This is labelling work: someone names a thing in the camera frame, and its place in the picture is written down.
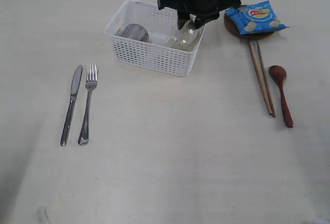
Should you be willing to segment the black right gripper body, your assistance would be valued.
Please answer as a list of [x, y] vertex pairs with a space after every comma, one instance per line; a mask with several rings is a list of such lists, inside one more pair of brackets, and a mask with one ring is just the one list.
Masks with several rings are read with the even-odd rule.
[[190, 20], [190, 15], [195, 16], [194, 28], [199, 29], [217, 20], [221, 11], [238, 8], [241, 0], [157, 0], [157, 4], [159, 10], [168, 7], [177, 11], [177, 28], [181, 30]]

